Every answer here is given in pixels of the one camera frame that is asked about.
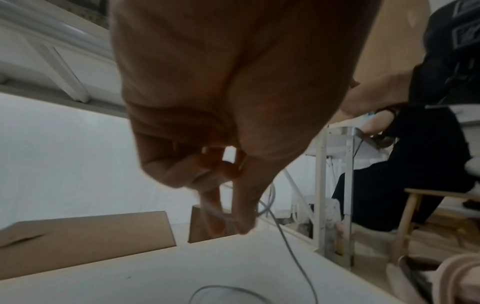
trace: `white cable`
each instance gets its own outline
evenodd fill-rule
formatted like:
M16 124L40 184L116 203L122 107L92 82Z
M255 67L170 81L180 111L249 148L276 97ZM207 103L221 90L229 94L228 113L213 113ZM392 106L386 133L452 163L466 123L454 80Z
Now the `white cable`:
M232 189L232 187L230 186L227 186L227 185L223 185L224 187L227 187L227 188L230 188ZM282 230L282 227L280 226L280 223L279 221L277 220L277 218L275 217L274 213L271 211L271 207L275 201L275 195L276 195L276 192L275 192L275 186L273 185L273 183L270 185L270 194L268 196L268 204L265 204L264 202L262 202L261 200L259 201L259 203L264 207L264 209L258 213L258 215L262 215L264 213L268 213L271 215L271 217L273 218L273 220L275 221L275 225L276 227L278 228L278 231L280 232L280 235L283 239L283 241L285 242L285 246L288 250L288 252L290 253L290 256L292 257L293 261L295 262L295 264L297 265L298 269L300 270L300 272L302 273L303 277L305 278L305 280L307 281L307 283L309 284L310 286L310 289L313 293L313 298L314 298L314 302L315 304L319 304L319 298L317 296L317 291L315 290L315 287L312 283L312 281L310 280L309 276L307 275L307 273L305 272L304 268L302 267L302 265L300 265L300 262L299 260L297 259L297 257L295 256L292 248L290 247L290 244L289 242L287 241L287 237L285 236L284 234L284 231ZM216 209L213 209L213 208L208 208L208 211L211 211L211 210L215 210L217 211ZM218 216L224 220L227 220L227 221L234 221L232 217L228 217L228 216L225 216L225 214L223 213L219 213L219 212L215 212L214 213L215 216ZM252 290L249 290L249 289L245 289L245 288L241 288L241 287L235 287L235 286L227 286L227 285L207 285L207 286L203 286L199 289L197 289L190 297L190 300L188 301L188 304L193 304L193 299L195 298L195 296L202 290L205 290L205 289L212 289L212 288L221 288L221 289L229 289L229 290L234 290L234 291L238 291L238 292L243 292L243 293L246 293L246 294L250 294L256 298L258 298L259 300L261 300L263 303L265 304L275 304L273 301L269 300L268 298L264 297L263 295L255 292L255 291L252 291Z

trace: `wooden chair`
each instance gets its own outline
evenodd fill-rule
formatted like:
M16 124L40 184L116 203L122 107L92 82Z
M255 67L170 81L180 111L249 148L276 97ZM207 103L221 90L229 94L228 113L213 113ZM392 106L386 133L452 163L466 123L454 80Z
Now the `wooden chair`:
M445 191L436 191L436 190L423 190L423 189L405 189L405 192L409 193L408 200L406 202L405 209L403 210L403 215L400 220L400 225L398 226L398 231L396 233L395 239L390 253L390 261L394 264L397 264L399 258L405 255L408 252L409 241L414 240L421 243L424 243L428 246L440 248L443 250L451 251L454 253L469 253L471 250L466 249L463 246L462 238L458 233L458 230L461 226L459 225L450 225L449 228L443 227L443 229L450 229L450 231L457 237L458 246L446 245L437 240L425 239L412 236L412 231L416 226L421 226L415 223L412 223L412 218L416 210L419 209L420 204L422 203L422 197L424 195L440 196L440 197L454 197L454 198L463 198L466 200L476 201L480 204L480 196L469 193L457 193L457 192L445 192Z

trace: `white table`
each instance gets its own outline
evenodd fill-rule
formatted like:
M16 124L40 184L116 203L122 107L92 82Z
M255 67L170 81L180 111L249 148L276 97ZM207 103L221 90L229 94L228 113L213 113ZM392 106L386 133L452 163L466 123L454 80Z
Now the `white table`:
M290 243L312 279L321 304L401 303L301 242ZM208 284L249 288L277 304L313 302L307 282L274 230L0 281L0 302L182 304L196 289ZM211 290L198 300L196 303L258 302L247 295L223 290Z
M386 150L377 146L369 136L365 135L359 128L356 127L337 127L327 128L320 132L320 134L312 141L305 155L316 156L316 202L315 214L310 215L313 218L313 241L318 247L318 252L329 259L341 264L347 268L351 267L353 246L351 242L352 233L352 199L354 191L354 161L355 159L374 159L386 158L388 153ZM343 235L343 256L327 252L325 247L325 183L326 183L326 159L341 159L345 162L345 189L343 201L344 213L344 235ZM301 196L298 187L293 180L289 178L290 184L296 191L297 195ZM308 204L303 202L303 207L310 210Z

